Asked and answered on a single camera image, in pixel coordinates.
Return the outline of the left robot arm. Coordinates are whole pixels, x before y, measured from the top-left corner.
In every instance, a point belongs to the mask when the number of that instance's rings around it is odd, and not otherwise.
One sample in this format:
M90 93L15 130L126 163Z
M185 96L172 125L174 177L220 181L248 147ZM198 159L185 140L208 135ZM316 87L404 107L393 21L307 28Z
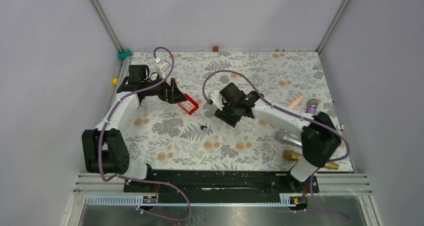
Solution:
M154 176L148 174L146 163L130 159L121 131L146 97L156 96L168 104L187 100L175 78L169 82L165 80L172 65L161 61L155 68L157 77L151 79L147 65L130 65L128 75L117 88L113 106L94 129L84 130L81 136L85 168L89 173L103 172L136 179L136 185L144 192L154 188Z

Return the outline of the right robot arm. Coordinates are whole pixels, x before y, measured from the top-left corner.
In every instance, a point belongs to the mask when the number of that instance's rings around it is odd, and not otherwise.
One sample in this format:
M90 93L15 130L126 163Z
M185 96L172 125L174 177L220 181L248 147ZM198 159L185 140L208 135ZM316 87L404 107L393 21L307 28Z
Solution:
M293 192L307 185L309 176L330 160L342 142L332 120L323 112L313 115L273 104L256 91L244 93L234 83L211 91L208 98L217 107L215 117L232 127L249 117L277 125L301 140L302 157L289 170L286 182Z

